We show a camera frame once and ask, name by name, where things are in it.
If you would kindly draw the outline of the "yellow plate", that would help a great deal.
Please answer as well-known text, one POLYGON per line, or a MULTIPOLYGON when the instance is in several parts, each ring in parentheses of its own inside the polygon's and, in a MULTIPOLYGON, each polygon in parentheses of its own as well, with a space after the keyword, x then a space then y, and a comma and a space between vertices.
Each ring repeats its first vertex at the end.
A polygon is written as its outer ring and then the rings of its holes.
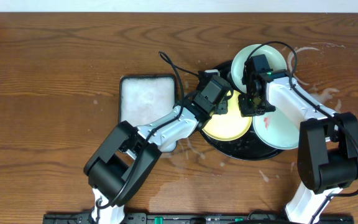
POLYGON ((226 114, 214 114, 202 131, 218 141, 233 141, 243 136, 251 127, 252 117, 243 117, 239 109, 238 96, 234 91, 233 97, 227 101, 226 114))

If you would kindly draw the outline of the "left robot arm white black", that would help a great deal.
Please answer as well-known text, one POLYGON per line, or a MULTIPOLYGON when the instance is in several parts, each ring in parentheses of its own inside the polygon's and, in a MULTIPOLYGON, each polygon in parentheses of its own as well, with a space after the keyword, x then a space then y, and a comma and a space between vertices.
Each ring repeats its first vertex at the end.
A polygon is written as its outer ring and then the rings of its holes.
POLYGON ((86 163, 83 172, 94 193, 90 223, 120 223, 124 205, 137 193, 166 152, 203 128, 231 90, 194 91, 166 116, 145 125, 120 122, 86 163))

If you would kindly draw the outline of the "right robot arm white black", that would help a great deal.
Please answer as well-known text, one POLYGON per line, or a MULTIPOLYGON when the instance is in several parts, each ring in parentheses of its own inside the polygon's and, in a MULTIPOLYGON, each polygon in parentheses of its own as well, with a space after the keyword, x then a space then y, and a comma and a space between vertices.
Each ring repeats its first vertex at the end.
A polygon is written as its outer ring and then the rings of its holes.
POLYGON ((337 113, 297 84, 292 73, 271 68, 244 69, 246 90, 240 98, 244 115, 280 110, 298 129, 301 183, 286 205, 292 223, 316 223, 334 197, 358 195, 358 120, 337 113))

